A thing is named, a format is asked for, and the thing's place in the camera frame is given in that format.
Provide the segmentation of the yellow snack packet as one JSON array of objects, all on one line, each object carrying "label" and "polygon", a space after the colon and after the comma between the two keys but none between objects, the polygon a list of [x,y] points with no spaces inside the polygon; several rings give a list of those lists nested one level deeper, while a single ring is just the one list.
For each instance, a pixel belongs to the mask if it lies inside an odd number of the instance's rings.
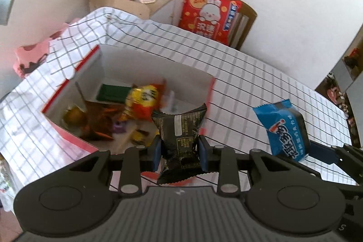
[{"label": "yellow snack packet", "polygon": [[131,133],[130,142],[135,146],[146,146],[149,135],[149,131],[136,129]]}]

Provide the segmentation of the black snack packet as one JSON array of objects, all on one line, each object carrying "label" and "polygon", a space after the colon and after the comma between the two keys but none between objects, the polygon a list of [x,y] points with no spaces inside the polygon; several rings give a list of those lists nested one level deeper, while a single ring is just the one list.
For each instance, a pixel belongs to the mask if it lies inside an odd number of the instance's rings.
[{"label": "black snack packet", "polygon": [[151,118],[161,137],[161,156],[165,161],[157,183],[175,184],[202,173],[197,151],[199,130],[207,106],[181,114],[153,111]]}]

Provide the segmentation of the purple candy wrapper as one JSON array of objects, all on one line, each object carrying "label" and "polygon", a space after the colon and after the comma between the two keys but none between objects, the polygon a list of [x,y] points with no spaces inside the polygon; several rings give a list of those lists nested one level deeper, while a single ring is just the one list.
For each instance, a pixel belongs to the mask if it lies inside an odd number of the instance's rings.
[{"label": "purple candy wrapper", "polygon": [[127,131],[127,121],[116,121],[113,123],[113,132],[116,134],[122,134]]}]

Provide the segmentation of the blue snack packet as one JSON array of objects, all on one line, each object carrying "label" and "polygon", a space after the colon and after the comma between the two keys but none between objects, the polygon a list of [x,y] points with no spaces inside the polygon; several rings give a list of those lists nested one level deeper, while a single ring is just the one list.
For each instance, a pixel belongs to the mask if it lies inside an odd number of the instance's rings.
[{"label": "blue snack packet", "polygon": [[253,108],[266,129],[271,152],[301,161],[309,154],[310,141],[302,114],[289,99]]}]

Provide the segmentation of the red yellow snack bag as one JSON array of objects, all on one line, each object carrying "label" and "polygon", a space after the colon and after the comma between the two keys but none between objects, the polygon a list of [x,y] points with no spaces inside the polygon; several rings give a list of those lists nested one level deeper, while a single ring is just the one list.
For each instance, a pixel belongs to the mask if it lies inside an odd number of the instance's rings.
[{"label": "red yellow snack bag", "polygon": [[125,100],[125,108],[118,118],[120,122],[128,120],[152,121],[154,110],[159,110],[161,98],[166,89],[166,80],[141,87],[132,87]]}]

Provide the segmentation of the orange brown foil packet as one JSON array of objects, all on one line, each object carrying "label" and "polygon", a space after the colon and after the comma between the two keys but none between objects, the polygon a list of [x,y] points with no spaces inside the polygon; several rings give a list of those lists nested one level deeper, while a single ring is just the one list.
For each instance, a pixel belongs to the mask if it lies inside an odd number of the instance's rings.
[{"label": "orange brown foil packet", "polygon": [[81,127],[85,141],[112,141],[114,119],[124,111],[124,104],[106,104],[85,101],[86,124]]}]

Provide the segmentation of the dark green snack packet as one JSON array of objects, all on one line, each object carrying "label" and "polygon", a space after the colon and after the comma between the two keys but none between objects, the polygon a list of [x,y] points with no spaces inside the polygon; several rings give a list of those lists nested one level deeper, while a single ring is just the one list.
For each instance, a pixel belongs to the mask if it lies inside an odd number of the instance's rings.
[{"label": "dark green snack packet", "polygon": [[96,99],[98,101],[123,104],[131,89],[131,87],[102,84]]}]

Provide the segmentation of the round brown yellow snack cup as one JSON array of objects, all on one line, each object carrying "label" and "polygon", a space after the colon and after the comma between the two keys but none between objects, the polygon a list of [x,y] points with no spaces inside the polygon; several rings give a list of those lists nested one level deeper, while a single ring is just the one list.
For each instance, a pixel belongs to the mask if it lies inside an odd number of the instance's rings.
[{"label": "round brown yellow snack cup", "polygon": [[63,125],[67,129],[75,129],[84,127],[87,124],[86,113],[78,106],[67,109],[62,117]]}]

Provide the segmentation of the white noodle packet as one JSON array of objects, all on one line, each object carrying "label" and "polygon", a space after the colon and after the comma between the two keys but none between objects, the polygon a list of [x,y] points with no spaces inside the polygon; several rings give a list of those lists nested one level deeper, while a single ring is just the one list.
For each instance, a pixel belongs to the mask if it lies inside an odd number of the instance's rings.
[{"label": "white noodle packet", "polygon": [[165,114],[180,114],[183,112],[183,101],[176,97],[173,90],[170,90],[162,96],[160,110]]}]

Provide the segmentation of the red white cardboard box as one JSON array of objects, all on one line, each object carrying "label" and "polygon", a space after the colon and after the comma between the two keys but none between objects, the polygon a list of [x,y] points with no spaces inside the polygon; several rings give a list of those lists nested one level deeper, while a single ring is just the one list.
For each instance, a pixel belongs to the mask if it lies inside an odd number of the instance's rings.
[{"label": "red white cardboard box", "polygon": [[150,174],[159,184],[187,184],[202,173],[191,124],[209,109],[214,76],[136,50],[96,46],[57,88],[42,112],[65,140],[93,153],[149,146],[159,133],[154,111],[168,116],[171,147]]}]

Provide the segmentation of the grey white storage cabinet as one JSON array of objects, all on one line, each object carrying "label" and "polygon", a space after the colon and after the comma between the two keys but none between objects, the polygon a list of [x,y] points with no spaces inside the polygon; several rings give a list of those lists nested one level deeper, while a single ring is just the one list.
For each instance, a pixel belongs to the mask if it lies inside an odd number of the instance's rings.
[{"label": "grey white storage cabinet", "polygon": [[345,113],[352,145],[361,149],[362,47],[345,53],[316,91]]}]

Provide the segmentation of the white grid tablecloth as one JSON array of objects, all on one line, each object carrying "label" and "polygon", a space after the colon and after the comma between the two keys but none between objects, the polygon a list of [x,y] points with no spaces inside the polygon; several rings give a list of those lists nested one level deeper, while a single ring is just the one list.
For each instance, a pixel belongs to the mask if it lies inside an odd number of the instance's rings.
[{"label": "white grid tablecloth", "polygon": [[72,24],[50,46],[47,60],[1,101],[1,154],[22,186],[86,152],[65,141],[42,115],[57,87],[96,45],[141,50],[215,77],[204,122],[207,139],[238,152],[270,149],[253,107],[288,99],[303,115],[311,140],[351,142],[342,110],[309,87],[249,55],[205,37],[108,7]]}]

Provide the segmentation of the wooden chair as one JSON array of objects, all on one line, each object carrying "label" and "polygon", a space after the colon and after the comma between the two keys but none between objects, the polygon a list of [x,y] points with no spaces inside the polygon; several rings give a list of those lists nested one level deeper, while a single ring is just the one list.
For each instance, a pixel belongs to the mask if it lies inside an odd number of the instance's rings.
[{"label": "wooden chair", "polygon": [[258,15],[251,6],[241,0],[228,1],[239,1],[241,7],[238,9],[236,16],[231,22],[226,45],[233,49],[240,50]]}]

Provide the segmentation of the wooden side cabinet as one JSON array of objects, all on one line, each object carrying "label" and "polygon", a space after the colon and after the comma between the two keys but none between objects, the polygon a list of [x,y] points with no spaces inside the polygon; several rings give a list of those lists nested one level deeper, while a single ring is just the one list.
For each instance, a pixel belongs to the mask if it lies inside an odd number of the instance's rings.
[{"label": "wooden side cabinet", "polygon": [[179,24],[184,0],[156,0],[151,4],[142,4],[139,0],[88,0],[92,12],[101,7],[111,7],[130,13],[142,20],[158,23]]}]

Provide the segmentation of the pink patterned cloth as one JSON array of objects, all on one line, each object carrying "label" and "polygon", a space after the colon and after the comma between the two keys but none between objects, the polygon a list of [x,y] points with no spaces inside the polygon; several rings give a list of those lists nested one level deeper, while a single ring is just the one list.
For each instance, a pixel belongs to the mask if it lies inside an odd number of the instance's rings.
[{"label": "pink patterned cloth", "polygon": [[70,23],[64,23],[60,30],[56,31],[46,39],[33,45],[24,45],[15,49],[16,61],[13,69],[15,73],[24,79],[39,67],[49,54],[49,44],[54,39],[61,36],[67,27],[79,21],[79,18],[73,19]]}]

